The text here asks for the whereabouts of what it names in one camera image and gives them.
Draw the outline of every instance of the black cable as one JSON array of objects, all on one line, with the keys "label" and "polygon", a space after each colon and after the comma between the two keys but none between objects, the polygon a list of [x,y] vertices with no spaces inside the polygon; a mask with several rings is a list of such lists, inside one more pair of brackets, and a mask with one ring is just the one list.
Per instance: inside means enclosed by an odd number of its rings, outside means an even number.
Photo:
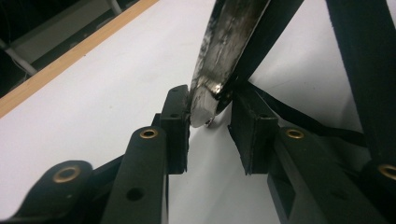
[{"label": "black cable", "polygon": [[262,89],[256,87],[255,85],[251,84],[250,82],[248,83],[248,85],[255,92],[257,92],[260,97],[265,101],[265,103],[267,103],[271,107],[271,109],[274,110],[282,119],[296,124],[304,129],[307,129],[309,132],[316,133],[320,136],[340,137],[348,143],[360,147],[367,147],[363,133],[324,126],[319,121],[312,119],[306,114],[288,105],[283,104],[282,102],[278,101],[276,98],[263,91]]}]

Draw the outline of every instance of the white surface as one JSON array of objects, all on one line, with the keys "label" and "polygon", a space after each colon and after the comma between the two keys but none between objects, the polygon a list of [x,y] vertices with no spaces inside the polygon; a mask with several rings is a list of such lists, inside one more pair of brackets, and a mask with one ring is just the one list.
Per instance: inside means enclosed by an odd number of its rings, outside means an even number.
[{"label": "white surface", "polygon": [[[169,89],[190,84],[213,0],[162,0],[0,120],[0,218],[52,165],[121,155]],[[333,127],[360,130],[324,1],[306,0],[253,82]],[[170,223],[277,223],[266,177],[245,176],[226,125],[191,129],[170,177]]]}]

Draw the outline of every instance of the dark floor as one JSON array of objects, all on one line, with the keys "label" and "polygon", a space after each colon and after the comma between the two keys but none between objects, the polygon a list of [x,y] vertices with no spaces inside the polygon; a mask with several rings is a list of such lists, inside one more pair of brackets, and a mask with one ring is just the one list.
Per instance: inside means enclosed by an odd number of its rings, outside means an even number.
[{"label": "dark floor", "polygon": [[[41,24],[45,20],[50,19],[51,16],[54,16],[56,15],[56,13],[59,13],[62,10],[66,9],[67,7],[71,6],[77,0],[67,0],[67,1],[42,0],[42,1],[51,2],[52,3],[51,6],[54,6],[54,9],[50,10],[46,8],[45,10],[41,9],[40,11],[38,9],[39,7],[36,7],[34,12],[27,13],[27,16],[29,16],[29,21],[31,22],[30,22],[30,27],[26,28],[21,26],[21,24],[23,24],[24,22],[26,23],[26,20],[18,21],[17,19],[15,19],[21,16],[15,14],[16,11],[20,11],[20,10],[16,10],[16,9],[13,10],[12,8],[17,7],[14,6],[15,4],[17,4],[19,7],[23,7],[24,10],[27,10],[27,8],[31,8],[32,3],[40,2],[40,0],[30,0],[30,1],[0,0],[0,9],[1,9],[0,18],[3,16],[3,18],[7,17],[8,19],[7,22],[8,24],[4,23],[5,20],[0,19],[0,31],[1,31],[0,38],[2,38],[5,42],[11,42],[19,38],[20,36],[26,34],[27,32],[29,32],[29,30],[34,29],[37,25]],[[130,7],[137,1],[138,0],[118,0],[119,5],[123,10],[125,10],[127,7]],[[12,4],[6,5],[5,2],[8,3],[14,2],[14,5]],[[32,66],[37,70],[41,70],[42,68],[46,67],[48,64],[52,63],[57,58],[62,56],[68,50],[73,48],[77,43],[81,42],[86,37],[93,34],[98,28],[100,28],[107,22],[111,21],[113,18],[114,18],[114,13],[111,10],[107,11],[106,13],[98,17],[96,20],[94,20],[93,22],[91,22],[81,30],[79,30],[77,33],[67,38],[63,43],[58,45],[55,49],[52,49],[47,54],[34,61],[32,63]],[[12,91],[14,88],[16,88],[18,85],[20,85],[23,81],[27,80],[28,78],[29,76],[22,69],[20,69],[20,67],[16,63],[14,63],[9,58],[8,55],[6,55],[2,50],[0,50],[0,97],[6,95],[9,91]]]}]

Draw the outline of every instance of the silver metal blade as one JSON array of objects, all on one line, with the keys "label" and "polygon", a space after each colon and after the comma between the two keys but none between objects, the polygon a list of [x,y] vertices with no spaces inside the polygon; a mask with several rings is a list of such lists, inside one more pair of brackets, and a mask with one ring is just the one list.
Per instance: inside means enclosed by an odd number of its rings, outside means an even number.
[{"label": "silver metal blade", "polygon": [[191,126],[217,115],[217,96],[230,78],[269,0],[217,0],[191,81]]}]

